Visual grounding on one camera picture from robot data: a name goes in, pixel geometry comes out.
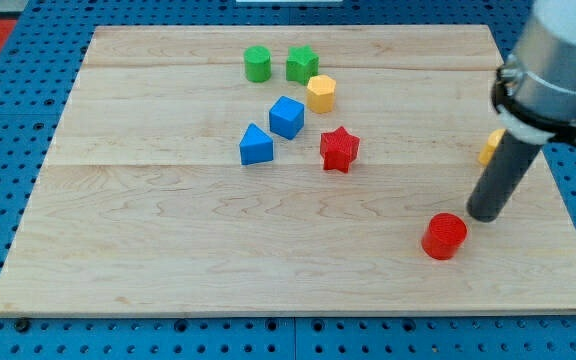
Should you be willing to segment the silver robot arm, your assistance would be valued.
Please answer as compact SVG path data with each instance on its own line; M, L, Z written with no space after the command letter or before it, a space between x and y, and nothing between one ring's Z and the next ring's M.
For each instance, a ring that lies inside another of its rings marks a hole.
M536 0L492 102L516 139L576 147L576 0Z

